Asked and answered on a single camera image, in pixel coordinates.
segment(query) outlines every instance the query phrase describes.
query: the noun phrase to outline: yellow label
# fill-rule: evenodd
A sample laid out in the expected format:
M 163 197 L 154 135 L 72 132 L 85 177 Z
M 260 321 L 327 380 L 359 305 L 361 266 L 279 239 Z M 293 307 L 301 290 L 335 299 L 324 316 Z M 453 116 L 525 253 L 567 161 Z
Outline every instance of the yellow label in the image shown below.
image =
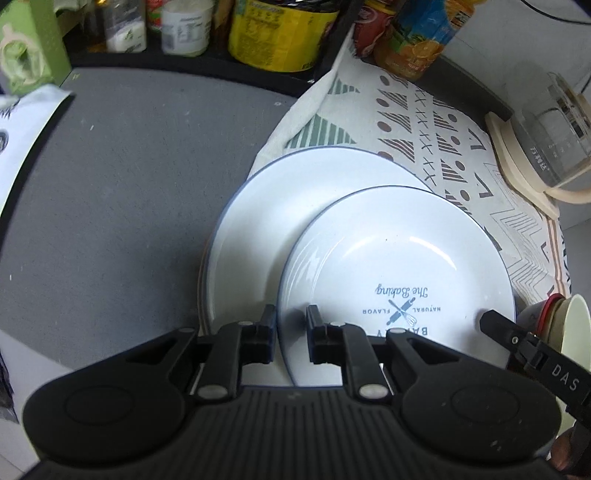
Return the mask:
M 259 69 L 307 70 L 314 65 L 320 42 L 337 15 L 238 0 L 228 49 L 237 60 Z

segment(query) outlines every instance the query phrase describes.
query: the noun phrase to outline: screw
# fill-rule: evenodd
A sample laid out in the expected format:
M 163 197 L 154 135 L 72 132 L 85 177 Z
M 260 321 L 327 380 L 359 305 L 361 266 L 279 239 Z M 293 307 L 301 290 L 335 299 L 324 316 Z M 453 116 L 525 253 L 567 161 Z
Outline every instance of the screw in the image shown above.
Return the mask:
M 197 395 L 204 400 L 220 400 L 228 396 L 228 389 L 221 385 L 205 385 L 197 390 Z
M 383 385 L 378 385 L 376 383 L 370 383 L 364 385 L 359 389 L 359 395 L 367 400 L 379 400 L 380 398 L 384 398 L 386 395 L 390 393 Z

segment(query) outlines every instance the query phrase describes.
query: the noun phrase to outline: orange juice bottle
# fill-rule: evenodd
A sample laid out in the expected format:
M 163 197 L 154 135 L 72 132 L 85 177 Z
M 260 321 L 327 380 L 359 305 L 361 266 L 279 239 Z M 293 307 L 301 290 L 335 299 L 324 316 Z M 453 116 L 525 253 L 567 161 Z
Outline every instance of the orange juice bottle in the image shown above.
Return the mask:
M 417 80 L 485 0 L 409 0 L 374 49 L 376 63 Z

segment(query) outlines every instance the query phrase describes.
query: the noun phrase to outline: beige kettle handle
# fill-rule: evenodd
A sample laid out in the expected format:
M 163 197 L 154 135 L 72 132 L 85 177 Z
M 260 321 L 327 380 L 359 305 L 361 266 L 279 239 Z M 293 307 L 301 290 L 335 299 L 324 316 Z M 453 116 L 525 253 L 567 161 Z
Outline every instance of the beige kettle handle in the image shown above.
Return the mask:
M 563 190 L 552 188 L 545 190 L 544 193 L 565 203 L 591 203 L 591 187 L 584 190 Z

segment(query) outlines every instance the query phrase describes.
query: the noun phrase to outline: ribbed black surface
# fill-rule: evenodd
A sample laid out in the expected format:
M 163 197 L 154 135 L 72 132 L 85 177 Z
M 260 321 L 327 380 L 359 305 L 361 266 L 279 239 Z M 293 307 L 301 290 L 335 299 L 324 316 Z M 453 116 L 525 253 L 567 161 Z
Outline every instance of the ribbed black surface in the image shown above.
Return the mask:
M 196 411 L 176 440 L 117 468 L 43 462 L 30 480 L 558 479 L 543 460 L 503 468 L 454 463 L 419 447 L 385 407 L 339 389 L 247 388 Z

